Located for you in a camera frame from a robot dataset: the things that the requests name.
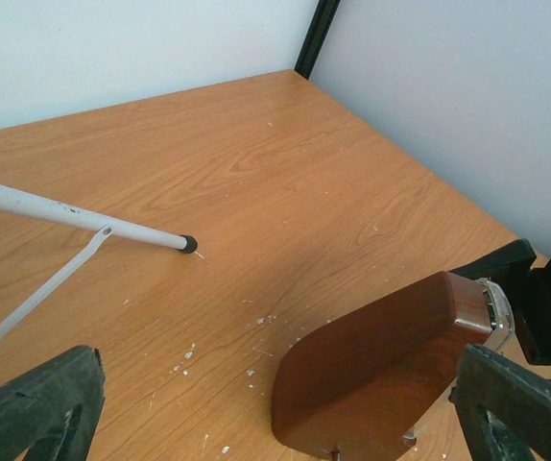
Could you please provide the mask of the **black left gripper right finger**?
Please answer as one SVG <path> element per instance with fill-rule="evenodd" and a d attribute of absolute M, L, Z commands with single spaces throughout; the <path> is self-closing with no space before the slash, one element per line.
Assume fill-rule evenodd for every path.
<path fill-rule="evenodd" d="M 551 460 L 551 379 L 468 345 L 450 401 L 474 460 Z"/>

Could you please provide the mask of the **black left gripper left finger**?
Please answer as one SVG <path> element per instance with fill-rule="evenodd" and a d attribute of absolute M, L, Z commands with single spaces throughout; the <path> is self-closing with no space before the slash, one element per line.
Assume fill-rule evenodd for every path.
<path fill-rule="evenodd" d="M 105 403 L 98 350 L 76 346 L 0 386 L 0 460 L 85 460 Z"/>

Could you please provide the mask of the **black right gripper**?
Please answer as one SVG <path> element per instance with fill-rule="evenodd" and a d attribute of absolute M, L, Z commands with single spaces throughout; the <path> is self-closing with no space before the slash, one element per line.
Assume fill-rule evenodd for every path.
<path fill-rule="evenodd" d="M 527 362 L 551 366 L 551 258 L 534 268 L 537 254 L 527 239 L 514 240 L 448 272 L 465 279 L 487 279 L 509 295 L 515 332 Z"/>

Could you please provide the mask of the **brown wooden metronome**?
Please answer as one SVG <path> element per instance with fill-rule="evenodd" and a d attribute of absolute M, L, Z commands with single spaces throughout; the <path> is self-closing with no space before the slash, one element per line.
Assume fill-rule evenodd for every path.
<path fill-rule="evenodd" d="M 480 283 L 439 272 L 303 337 L 281 359 L 272 432 L 322 459 L 396 460 L 491 320 Z"/>

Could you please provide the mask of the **white tripod music stand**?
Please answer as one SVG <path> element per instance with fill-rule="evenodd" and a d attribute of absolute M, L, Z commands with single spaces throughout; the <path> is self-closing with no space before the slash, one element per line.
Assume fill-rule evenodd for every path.
<path fill-rule="evenodd" d="M 197 240 L 72 206 L 0 184 L 0 211 L 94 231 L 89 243 L 0 323 L 0 340 L 85 264 L 111 236 L 193 254 Z"/>

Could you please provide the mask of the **clear plastic metronome cover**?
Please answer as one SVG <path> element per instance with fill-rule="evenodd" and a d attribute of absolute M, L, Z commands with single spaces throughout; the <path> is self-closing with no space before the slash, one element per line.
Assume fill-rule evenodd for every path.
<path fill-rule="evenodd" d="M 475 280 L 482 286 L 485 304 L 491 321 L 491 334 L 484 346 L 494 352 L 500 352 L 515 335 L 515 321 L 511 305 L 502 290 L 488 278 Z M 426 426 L 446 407 L 451 391 L 455 388 L 457 378 L 448 385 L 442 394 L 402 437 L 405 443 L 415 442 Z"/>

